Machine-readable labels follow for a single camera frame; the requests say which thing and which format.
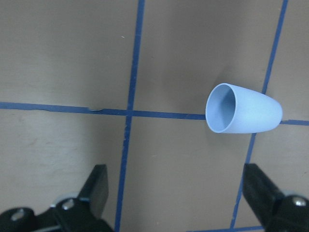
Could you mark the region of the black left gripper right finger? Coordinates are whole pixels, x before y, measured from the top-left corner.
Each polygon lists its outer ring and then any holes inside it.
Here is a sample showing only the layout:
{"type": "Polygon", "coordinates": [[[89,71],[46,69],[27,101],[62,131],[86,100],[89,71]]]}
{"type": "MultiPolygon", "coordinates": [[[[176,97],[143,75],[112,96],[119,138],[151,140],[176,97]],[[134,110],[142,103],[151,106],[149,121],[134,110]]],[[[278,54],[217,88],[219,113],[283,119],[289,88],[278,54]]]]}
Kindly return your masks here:
{"type": "Polygon", "coordinates": [[[254,163],[243,168],[242,194],[266,232],[307,232],[309,199],[283,191],[254,163]]]}

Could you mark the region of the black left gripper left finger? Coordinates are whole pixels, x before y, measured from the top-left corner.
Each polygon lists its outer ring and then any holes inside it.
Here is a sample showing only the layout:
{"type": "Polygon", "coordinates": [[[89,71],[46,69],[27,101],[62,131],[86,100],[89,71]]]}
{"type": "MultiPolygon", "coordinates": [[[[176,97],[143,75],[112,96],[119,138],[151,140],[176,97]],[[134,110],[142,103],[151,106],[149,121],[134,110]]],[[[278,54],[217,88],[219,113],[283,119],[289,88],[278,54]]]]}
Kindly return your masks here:
{"type": "Polygon", "coordinates": [[[68,196],[37,215],[31,208],[11,208],[0,215],[2,232],[111,232],[101,218],[108,198],[105,164],[95,165],[77,196],[68,196]]]}

